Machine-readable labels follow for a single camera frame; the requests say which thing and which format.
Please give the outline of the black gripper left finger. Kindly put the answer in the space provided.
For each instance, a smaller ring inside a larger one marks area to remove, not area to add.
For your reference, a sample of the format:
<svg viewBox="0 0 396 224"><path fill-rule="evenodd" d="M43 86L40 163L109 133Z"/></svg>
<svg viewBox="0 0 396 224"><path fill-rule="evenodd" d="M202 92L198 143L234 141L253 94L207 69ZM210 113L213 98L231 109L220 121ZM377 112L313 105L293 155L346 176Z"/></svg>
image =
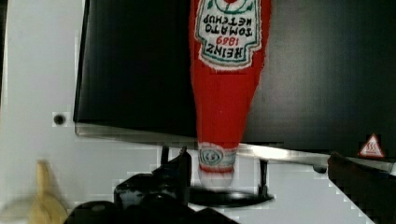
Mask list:
<svg viewBox="0 0 396 224"><path fill-rule="evenodd" d="M64 224L239 224L212 208L189 208L191 155L186 148L172 160L168 155L163 147L160 167L118 184L113 202L80 204Z"/></svg>

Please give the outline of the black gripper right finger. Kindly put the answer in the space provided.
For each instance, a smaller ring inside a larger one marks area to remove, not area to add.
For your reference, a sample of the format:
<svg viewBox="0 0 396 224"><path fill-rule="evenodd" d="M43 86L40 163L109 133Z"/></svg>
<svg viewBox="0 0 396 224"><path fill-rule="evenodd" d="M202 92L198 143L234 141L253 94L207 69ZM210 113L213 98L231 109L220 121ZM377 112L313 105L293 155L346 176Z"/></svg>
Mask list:
<svg viewBox="0 0 396 224"><path fill-rule="evenodd" d="M340 154L328 159L328 177L375 224L395 224L395 176Z"/></svg>

